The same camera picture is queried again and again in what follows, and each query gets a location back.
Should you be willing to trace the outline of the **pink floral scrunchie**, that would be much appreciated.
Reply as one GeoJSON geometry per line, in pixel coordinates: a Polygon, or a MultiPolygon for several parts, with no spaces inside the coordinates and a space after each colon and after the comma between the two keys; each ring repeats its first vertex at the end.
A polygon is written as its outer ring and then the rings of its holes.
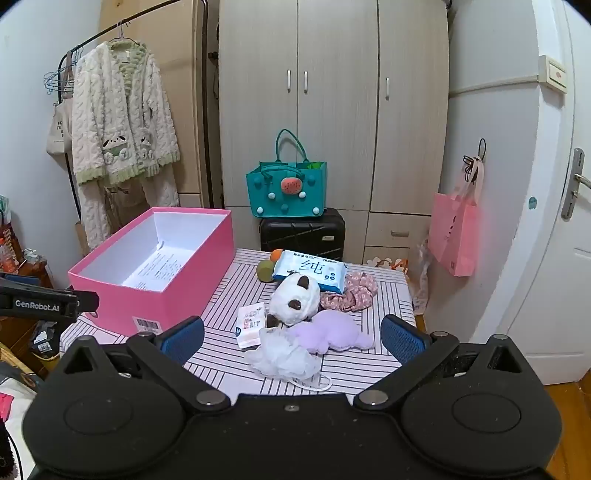
{"type": "Polygon", "coordinates": [[[342,294],[322,292],[320,305],[324,309],[341,312],[360,312],[373,305],[378,293],[378,284],[372,275],[365,272],[346,274],[345,290],[342,294]]]}

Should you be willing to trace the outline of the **purple plush toy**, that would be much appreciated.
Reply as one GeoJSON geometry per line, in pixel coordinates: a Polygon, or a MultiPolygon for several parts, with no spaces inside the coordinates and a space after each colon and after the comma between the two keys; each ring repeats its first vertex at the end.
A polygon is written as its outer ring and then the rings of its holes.
{"type": "Polygon", "coordinates": [[[310,321],[303,321],[287,329],[298,343],[311,354],[325,355],[329,350],[344,352],[349,349],[369,350],[374,340],[363,333],[352,316],[335,310],[322,310],[310,321]]]}

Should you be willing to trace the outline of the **white tissue pack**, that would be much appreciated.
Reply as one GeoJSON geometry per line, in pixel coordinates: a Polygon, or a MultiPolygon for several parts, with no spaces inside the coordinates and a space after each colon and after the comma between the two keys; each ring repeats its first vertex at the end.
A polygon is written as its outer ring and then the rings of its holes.
{"type": "Polygon", "coordinates": [[[259,331],[266,329],[266,305],[259,302],[238,309],[235,323],[235,339],[240,350],[260,345],[259,331]]]}

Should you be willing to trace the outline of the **blue wet wipes pack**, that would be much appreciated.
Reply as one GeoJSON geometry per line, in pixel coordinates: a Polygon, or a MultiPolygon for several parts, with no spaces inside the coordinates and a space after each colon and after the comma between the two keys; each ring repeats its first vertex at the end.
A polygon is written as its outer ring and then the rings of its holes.
{"type": "Polygon", "coordinates": [[[300,273],[317,281],[322,291],[342,294],[346,287],[346,265],[332,259],[283,250],[274,263],[273,279],[281,281],[291,273],[300,273]]]}

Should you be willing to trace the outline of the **green plush ball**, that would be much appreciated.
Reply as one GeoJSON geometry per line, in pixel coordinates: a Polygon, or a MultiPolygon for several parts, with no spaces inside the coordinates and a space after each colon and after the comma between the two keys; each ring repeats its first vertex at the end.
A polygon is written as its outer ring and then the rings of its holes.
{"type": "Polygon", "coordinates": [[[274,262],[271,260],[262,260],[256,266],[256,277],[260,282],[273,282],[274,262]]]}

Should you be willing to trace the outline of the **white brown plush toy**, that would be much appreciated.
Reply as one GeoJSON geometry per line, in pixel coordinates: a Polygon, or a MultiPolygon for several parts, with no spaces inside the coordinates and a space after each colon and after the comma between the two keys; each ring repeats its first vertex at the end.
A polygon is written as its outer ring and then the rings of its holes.
{"type": "Polygon", "coordinates": [[[311,320],[320,307],[321,290],[314,278],[303,273],[291,273],[283,279],[270,296],[266,327],[287,327],[311,320]]]}

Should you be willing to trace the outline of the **orange plush ball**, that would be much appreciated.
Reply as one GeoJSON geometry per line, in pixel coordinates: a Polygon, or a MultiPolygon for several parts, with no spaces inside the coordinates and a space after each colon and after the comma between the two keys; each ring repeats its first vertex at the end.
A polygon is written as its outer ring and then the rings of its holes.
{"type": "Polygon", "coordinates": [[[270,253],[270,260],[273,262],[279,261],[281,254],[283,254],[283,249],[274,249],[273,252],[270,253]]]}

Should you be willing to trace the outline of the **pink cardboard box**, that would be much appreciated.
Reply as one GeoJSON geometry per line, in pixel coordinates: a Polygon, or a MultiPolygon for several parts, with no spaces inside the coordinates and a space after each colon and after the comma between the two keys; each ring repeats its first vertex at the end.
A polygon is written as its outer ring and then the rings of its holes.
{"type": "Polygon", "coordinates": [[[99,306],[89,320],[132,336],[160,333],[204,313],[235,258],[231,211],[154,207],[92,250],[68,272],[99,306]]]}

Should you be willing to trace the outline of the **white printed paper sheet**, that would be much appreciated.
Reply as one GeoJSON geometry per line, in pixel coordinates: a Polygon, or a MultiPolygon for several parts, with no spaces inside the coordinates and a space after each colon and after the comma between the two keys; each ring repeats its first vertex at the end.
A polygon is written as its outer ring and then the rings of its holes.
{"type": "Polygon", "coordinates": [[[121,285],[135,290],[162,292],[192,256],[190,249],[160,241],[154,252],[121,285]]]}

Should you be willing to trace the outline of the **pink paper bag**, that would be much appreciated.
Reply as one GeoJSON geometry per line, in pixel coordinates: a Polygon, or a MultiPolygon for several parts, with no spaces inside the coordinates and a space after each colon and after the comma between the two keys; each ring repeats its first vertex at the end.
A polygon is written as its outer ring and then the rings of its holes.
{"type": "Polygon", "coordinates": [[[428,247],[433,257],[454,277],[473,275],[479,249],[479,200],[484,164],[469,158],[470,173],[462,172],[450,194],[435,196],[428,247]]]}

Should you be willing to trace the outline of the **black suitcase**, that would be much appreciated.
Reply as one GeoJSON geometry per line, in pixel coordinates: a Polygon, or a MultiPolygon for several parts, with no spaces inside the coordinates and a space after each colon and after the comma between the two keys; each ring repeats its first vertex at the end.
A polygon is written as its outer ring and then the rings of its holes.
{"type": "Polygon", "coordinates": [[[259,222],[260,248],[291,250],[322,258],[344,258],[346,222],[334,208],[311,218],[263,219],[259,222]]]}

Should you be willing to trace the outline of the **teal felt handbag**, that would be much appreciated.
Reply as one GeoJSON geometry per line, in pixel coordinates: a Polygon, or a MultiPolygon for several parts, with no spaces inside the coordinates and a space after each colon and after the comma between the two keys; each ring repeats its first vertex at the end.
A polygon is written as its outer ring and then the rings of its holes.
{"type": "Polygon", "coordinates": [[[276,135],[274,154],[273,162],[259,162],[256,169],[245,175],[252,216],[259,219],[321,217],[327,200],[328,163],[308,159],[300,139],[286,128],[276,135]],[[280,159],[283,134],[294,140],[303,157],[301,161],[280,159]]]}

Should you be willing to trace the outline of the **white knitted pajama jacket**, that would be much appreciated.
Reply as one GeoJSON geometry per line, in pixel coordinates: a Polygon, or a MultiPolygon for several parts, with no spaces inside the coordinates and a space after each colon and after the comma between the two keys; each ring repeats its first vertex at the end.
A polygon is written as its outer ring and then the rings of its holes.
{"type": "Polygon", "coordinates": [[[143,43],[103,42],[78,61],[71,120],[79,185],[152,177],[180,159],[160,69],[143,43]]]}

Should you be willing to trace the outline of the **beige wooden wardrobe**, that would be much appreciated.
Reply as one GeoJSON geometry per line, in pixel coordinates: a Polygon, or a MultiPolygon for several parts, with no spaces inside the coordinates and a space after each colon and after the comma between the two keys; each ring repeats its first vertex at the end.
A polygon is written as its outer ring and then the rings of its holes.
{"type": "Polygon", "coordinates": [[[445,1],[106,1],[106,37],[145,43],[179,138],[186,207],[228,208],[259,248],[245,176],[328,165],[353,263],[411,260],[441,178],[449,94],[445,1]]]}

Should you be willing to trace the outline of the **white light switch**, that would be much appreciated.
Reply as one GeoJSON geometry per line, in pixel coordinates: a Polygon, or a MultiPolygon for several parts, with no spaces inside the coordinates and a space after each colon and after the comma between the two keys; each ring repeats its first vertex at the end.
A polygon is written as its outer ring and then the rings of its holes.
{"type": "Polygon", "coordinates": [[[568,75],[565,67],[548,55],[539,56],[538,82],[546,87],[566,94],[568,92],[568,75]]]}

